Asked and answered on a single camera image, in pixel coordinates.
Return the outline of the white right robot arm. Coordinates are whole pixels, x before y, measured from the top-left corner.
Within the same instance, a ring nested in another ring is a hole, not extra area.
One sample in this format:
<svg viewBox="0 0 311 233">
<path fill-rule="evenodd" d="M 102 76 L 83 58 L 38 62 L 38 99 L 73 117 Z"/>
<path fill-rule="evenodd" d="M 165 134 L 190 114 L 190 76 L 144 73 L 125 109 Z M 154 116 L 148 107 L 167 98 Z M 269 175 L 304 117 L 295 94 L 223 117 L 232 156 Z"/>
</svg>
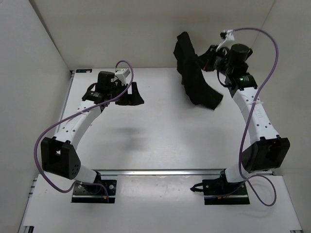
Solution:
<svg viewBox="0 0 311 233">
<path fill-rule="evenodd" d="M 235 183 L 242 182 L 255 172 L 279 168 L 290 148 L 288 138 L 281 137 L 272 126 L 257 92 L 258 85 L 247 71 L 246 60 L 253 51 L 243 44 L 231 48 L 211 45 L 199 57 L 204 71 L 216 71 L 225 76 L 226 87 L 244 118 L 250 146 L 239 154 L 238 164 L 225 169 L 225 178 L 218 181 L 218 190 L 230 194 Z"/>
</svg>

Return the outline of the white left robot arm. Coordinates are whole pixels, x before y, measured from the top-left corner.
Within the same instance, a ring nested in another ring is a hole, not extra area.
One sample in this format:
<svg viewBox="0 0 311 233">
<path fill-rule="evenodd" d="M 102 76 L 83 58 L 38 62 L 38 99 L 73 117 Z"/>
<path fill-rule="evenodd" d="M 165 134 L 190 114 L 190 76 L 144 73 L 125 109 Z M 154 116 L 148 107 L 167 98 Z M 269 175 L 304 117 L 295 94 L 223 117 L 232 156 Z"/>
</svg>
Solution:
<svg viewBox="0 0 311 233">
<path fill-rule="evenodd" d="M 83 182 L 90 193 L 100 191 L 102 181 L 98 173 L 81 164 L 76 150 L 87 129 L 109 103 L 121 106 L 144 104 L 136 82 L 126 82 L 129 75 L 131 70 L 128 68 L 99 72 L 97 82 L 91 84 L 83 95 L 76 111 L 77 116 L 67 120 L 53 137 L 45 137 L 41 141 L 44 171 Z"/>
</svg>

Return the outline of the black pleated skirt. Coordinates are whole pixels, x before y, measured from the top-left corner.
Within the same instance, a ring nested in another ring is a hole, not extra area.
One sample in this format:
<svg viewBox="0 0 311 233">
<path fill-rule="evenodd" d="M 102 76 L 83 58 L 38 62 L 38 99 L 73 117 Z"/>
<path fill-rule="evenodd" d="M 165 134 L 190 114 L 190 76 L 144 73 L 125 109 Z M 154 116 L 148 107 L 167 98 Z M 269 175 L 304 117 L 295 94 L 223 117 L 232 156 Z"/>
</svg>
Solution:
<svg viewBox="0 0 311 233">
<path fill-rule="evenodd" d="M 195 53 L 187 32 L 182 32 L 177 36 L 173 54 L 177 60 L 177 71 L 182 76 L 181 83 L 191 103 L 215 110 L 221 103 L 223 94 L 213 89 L 205 81 L 202 74 L 202 63 Z"/>
</svg>

